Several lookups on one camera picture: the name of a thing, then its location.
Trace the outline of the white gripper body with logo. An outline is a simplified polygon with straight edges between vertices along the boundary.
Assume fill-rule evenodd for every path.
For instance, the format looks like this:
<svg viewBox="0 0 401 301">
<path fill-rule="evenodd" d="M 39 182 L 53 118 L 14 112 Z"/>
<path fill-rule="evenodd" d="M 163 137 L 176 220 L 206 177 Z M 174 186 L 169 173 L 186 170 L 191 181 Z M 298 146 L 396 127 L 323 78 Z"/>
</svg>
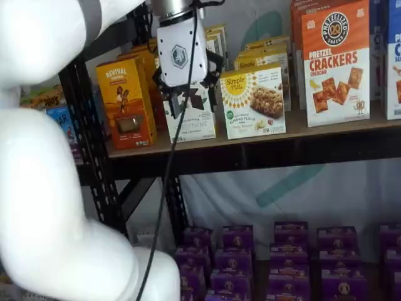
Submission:
<svg viewBox="0 0 401 301">
<path fill-rule="evenodd" d="M 159 66 L 168 87 L 200 82 L 208 72 L 206 36 L 198 14 L 166 21 L 157 29 Z"/>
</svg>

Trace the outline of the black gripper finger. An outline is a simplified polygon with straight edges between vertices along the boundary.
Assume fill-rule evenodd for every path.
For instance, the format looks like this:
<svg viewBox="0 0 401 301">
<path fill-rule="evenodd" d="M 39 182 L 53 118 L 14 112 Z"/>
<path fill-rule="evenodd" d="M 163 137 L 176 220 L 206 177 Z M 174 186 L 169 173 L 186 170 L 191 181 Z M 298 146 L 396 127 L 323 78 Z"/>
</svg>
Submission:
<svg viewBox="0 0 401 301">
<path fill-rule="evenodd" d="M 200 84 L 207 90 L 211 110 L 215 112 L 217 107 L 217 84 L 224 66 L 224 58 L 210 50 L 206 50 L 206 55 L 208 63 L 207 74 Z"/>
<path fill-rule="evenodd" d="M 183 84 L 173 87 L 168 86 L 162 79 L 161 67 L 156 69 L 152 78 L 157 88 L 161 92 L 163 100 L 168 102 L 171 116 L 174 119 L 177 119 L 184 108 L 184 106 L 180 104 L 178 96 L 180 96 L 184 92 L 184 89 L 188 86 L 189 73 L 187 73 L 184 77 L 185 82 Z"/>
</svg>

